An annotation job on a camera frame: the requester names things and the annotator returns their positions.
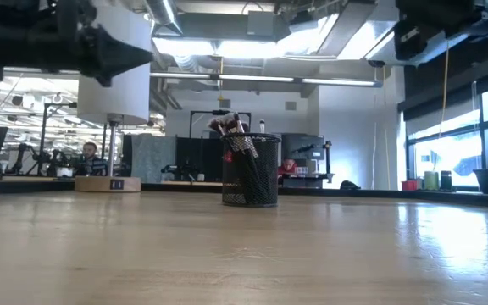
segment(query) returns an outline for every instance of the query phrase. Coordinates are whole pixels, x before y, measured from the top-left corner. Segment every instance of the table surface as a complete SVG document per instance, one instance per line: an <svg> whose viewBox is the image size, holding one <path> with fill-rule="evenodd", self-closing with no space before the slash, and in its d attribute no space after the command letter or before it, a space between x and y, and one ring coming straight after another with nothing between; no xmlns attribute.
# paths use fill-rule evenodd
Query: table surface
<svg viewBox="0 0 488 305"><path fill-rule="evenodd" d="M216 194L0 195L0 304L488 305L488 209Z"/></svg>
<svg viewBox="0 0 488 305"><path fill-rule="evenodd" d="M5 175L2 179L5 182L23 182L23 181L54 181L54 177L41 177L41 176L16 176L16 175Z"/></svg>
<svg viewBox="0 0 488 305"><path fill-rule="evenodd" d="M161 184L173 186L223 186L221 182L199 182L199 181L163 181Z"/></svg>

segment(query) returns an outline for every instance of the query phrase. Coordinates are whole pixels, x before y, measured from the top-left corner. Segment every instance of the wall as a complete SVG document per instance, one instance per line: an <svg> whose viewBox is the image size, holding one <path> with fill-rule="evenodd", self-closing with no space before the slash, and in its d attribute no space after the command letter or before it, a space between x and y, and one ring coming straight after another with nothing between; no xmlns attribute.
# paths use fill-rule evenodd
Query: wall
<svg viewBox="0 0 488 305"><path fill-rule="evenodd" d="M400 150L404 133L397 112L397 104L404 98L403 87L402 68L391 71L385 91L383 88L319 87L319 134L332 141L331 171L335 174L333 183L325 183L324 187L339 188L342 181L350 180L363 189L399 188L399 180L405 180L400 174L401 170L405 171L405 162L401 163L405 160L401 158L404 151ZM314 94L310 97L313 104ZM313 117L308 114L308 121Z"/></svg>
<svg viewBox="0 0 488 305"><path fill-rule="evenodd" d="M211 111L219 109L217 91L174 91L173 96L183 110L167 112L166 136L189 134L190 111ZM231 110L252 113L252 132L259 132L259 120L264 119L266 130L270 133L307 133L308 100L295 92L255 92L224 91L223 97L231 100ZM286 102L297 102L297 111L286 111ZM192 137L208 137L210 129L206 126L213 116L195 114Z"/></svg>
<svg viewBox="0 0 488 305"><path fill-rule="evenodd" d="M308 97L308 134L319 136L319 87Z"/></svg>

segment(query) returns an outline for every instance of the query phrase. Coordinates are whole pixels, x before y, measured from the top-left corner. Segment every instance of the wooden lamp base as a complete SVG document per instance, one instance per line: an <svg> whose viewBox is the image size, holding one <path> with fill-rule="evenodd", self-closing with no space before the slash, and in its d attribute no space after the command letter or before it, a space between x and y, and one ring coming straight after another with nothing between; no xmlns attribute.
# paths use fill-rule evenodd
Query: wooden lamp base
<svg viewBox="0 0 488 305"><path fill-rule="evenodd" d="M75 191L88 192L139 192L141 178L136 177L75 177Z"/></svg>

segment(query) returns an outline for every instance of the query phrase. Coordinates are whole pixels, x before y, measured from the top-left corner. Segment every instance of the black mesh cup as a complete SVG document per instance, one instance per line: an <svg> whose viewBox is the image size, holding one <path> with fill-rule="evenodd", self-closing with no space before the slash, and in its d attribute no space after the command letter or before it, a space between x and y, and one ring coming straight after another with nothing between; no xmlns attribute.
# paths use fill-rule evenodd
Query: black mesh cup
<svg viewBox="0 0 488 305"><path fill-rule="evenodd" d="M229 134L224 142L224 205L268 208L278 205L279 136Z"/></svg>

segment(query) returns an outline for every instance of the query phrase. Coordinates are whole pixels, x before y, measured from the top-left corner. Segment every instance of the man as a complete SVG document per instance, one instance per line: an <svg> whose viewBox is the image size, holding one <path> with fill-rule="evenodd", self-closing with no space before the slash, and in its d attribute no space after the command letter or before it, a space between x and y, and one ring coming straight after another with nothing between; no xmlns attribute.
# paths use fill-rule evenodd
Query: man
<svg viewBox="0 0 488 305"><path fill-rule="evenodd" d="M101 160L97 153L97 145L93 142L88 142L82 147L82 155L84 156L84 163L79 165L75 175L106 175L107 166Z"/></svg>
<svg viewBox="0 0 488 305"><path fill-rule="evenodd" d="M278 168L278 175L295 174L297 172L297 163L293 159L285 159L283 164Z"/></svg>

